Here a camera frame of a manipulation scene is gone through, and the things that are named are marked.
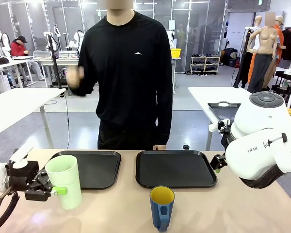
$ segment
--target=beige hat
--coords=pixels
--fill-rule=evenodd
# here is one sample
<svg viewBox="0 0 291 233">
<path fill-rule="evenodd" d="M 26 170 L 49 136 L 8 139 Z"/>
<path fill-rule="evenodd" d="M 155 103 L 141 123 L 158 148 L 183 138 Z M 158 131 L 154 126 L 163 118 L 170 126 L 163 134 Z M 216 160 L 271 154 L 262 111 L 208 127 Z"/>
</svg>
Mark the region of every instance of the beige hat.
<svg viewBox="0 0 291 233">
<path fill-rule="evenodd" d="M 283 18 L 283 16 L 277 16 L 276 17 L 276 21 L 279 21 L 279 22 L 281 22 L 281 24 L 284 24 L 283 22 L 284 22 L 284 18 Z"/>
</svg>

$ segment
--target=gray circular cap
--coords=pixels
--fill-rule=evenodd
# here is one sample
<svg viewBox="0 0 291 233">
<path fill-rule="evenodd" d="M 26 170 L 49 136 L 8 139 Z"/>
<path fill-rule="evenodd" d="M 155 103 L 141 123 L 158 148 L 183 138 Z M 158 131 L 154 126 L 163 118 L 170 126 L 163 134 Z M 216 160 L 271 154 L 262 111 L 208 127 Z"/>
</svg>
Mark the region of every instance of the gray circular cap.
<svg viewBox="0 0 291 233">
<path fill-rule="evenodd" d="M 280 95 L 267 91 L 252 94 L 250 101 L 262 108 L 276 108 L 284 104 L 284 100 Z"/>
</svg>

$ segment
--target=mannequin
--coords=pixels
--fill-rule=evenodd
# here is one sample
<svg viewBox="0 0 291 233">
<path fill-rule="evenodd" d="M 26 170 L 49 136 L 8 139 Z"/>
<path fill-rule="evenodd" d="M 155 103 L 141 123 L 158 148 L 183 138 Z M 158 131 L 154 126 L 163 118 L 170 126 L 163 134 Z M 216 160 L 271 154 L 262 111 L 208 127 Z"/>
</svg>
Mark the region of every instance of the mannequin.
<svg viewBox="0 0 291 233">
<path fill-rule="evenodd" d="M 262 22 L 262 16 L 257 16 L 255 18 L 254 28 L 252 28 L 253 32 L 255 32 L 256 30 L 258 30 L 260 28 L 261 22 Z M 256 36 L 256 39 L 257 40 L 255 43 L 252 43 L 254 41 L 252 38 L 251 38 L 251 40 L 249 40 L 249 43 L 248 43 L 249 47 L 253 48 L 253 46 L 255 44 L 257 44 L 259 47 L 259 36 Z M 242 45 L 242 48 L 244 47 L 246 37 L 244 38 L 243 41 L 244 41 L 244 43 Z M 238 81 L 235 81 L 234 87 L 238 86 L 239 81 L 241 80 L 242 81 L 242 88 L 245 88 L 245 86 L 248 82 L 248 73 L 249 73 L 249 69 L 251 66 L 253 53 L 249 52 L 247 48 L 244 48 L 243 50 L 245 52 L 245 55 L 242 58 L 242 66 L 241 66 L 240 70 L 238 71 L 237 78 L 236 78 L 236 80 L 238 80 Z"/>
<path fill-rule="evenodd" d="M 277 30 L 273 28 L 275 25 L 275 13 L 265 12 L 265 27 L 256 30 L 251 36 L 252 40 L 259 35 L 259 48 L 258 50 L 251 49 L 248 45 L 248 50 L 256 53 L 254 61 L 254 69 L 252 78 L 248 86 L 248 91 L 251 93 L 259 92 L 262 90 L 264 76 L 276 55 L 277 49 Z"/>
<path fill-rule="evenodd" d="M 257 16 L 256 17 L 255 26 L 258 27 L 258 29 L 260 28 L 260 24 L 262 22 L 262 19 L 263 19 L 262 16 Z M 254 47 L 252 49 L 258 50 L 259 46 L 260 46 L 259 35 L 257 35 L 255 37 L 255 40 L 254 40 Z M 249 73 L 248 73 L 248 82 L 250 82 L 251 77 L 252 77 L 255 57 L 256 57 L 256 54 L 254 53 L 253 56 L 252 56 L 252 59 L 251 59 L 250 69 L 249 69 Z"/>
<path fill-rule="evenodd" d="M 277 16 L 275 20 L 275 26 L 274 28 L 277 30 L 278 36 L 279 36 L 279 43 L 277 44 L 277 55 L 276 57 L 272 60 L 270 66 L 268 67 L 268 70 L 265 74 L 264 77 L 264 83 L 263 83 L 263 90 L 267 91 L 268 90 L 268 83 L 271 81 L 273 75 L 276 72 L 277 65 L 280 63 L 281 59 L 281 54 L 282 50 L 286 49 L 286 46 L 284 46 L 284 36 L 283 33 L 280 29 L 280 26 L 283 25 L 284 18 L 283 16 Z"/>
</svg>

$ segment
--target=shoe rack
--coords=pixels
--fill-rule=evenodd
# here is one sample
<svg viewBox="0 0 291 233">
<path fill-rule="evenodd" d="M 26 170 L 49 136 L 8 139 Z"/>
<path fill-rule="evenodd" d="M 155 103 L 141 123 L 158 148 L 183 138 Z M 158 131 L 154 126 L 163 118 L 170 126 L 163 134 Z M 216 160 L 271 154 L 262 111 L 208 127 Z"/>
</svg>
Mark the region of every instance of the shoe rack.
<svg viewBox="0 0 291 233">
<path fill-rule="evenodd" d="M 213 72 L 213 73 L 218 74 L 219 62 L 220 62 L 220 57 L 191 57 L 190 72 L 191 74 L 202 73 L 202 72 Z M 209 67 L 216 67 L 216 69 L 207 70 Z"/>
</svg>

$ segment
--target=yellow bin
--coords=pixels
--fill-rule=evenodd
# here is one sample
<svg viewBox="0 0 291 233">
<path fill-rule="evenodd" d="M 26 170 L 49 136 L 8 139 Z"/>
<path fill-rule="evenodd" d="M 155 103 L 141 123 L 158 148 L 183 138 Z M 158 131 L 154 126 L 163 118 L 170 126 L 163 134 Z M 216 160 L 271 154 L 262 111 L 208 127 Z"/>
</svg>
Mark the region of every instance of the yellow bin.
<svg viewBox="0 0 291 233">
<path fill-rule="evenodd" d="M 181 49 L 171 49 L 171 57 L 179 58 L 181 54 Z"/>
</svg>

